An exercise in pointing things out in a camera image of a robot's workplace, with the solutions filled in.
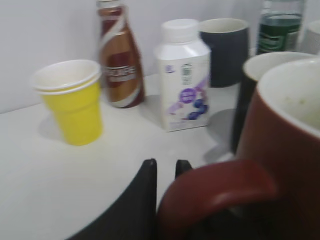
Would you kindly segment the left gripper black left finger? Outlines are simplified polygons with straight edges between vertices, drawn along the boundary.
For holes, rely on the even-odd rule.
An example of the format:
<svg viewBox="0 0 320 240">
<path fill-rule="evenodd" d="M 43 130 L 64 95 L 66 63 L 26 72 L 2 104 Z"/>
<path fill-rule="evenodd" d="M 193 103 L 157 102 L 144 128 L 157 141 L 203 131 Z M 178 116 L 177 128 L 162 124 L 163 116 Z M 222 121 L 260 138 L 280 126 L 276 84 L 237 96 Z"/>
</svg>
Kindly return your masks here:
<svg viewBox="0 0 320 240">
<path fill-rule="evenodd" d="M 157 161 L 143 161 L 119 198 L 71 240 L 154 240 L 156 238 Z"/>
</svg>

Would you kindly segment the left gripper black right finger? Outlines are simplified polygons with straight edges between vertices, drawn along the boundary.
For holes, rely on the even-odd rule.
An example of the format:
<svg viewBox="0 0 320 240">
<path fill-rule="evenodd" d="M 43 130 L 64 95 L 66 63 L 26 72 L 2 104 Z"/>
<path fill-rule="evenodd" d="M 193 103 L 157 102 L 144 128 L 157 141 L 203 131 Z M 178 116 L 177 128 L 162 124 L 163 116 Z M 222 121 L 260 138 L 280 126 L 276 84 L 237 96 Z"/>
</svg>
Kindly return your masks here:
<svg viewBox="0 0 320 240">
<path fill-rule="evenodd" d="M 180 175 L 192 169 L 193 167 L 188 160 L 184 160 L 184 159 L 177 160 L 175 165 L 175 179 L 177 179 Z"/>
</svg>

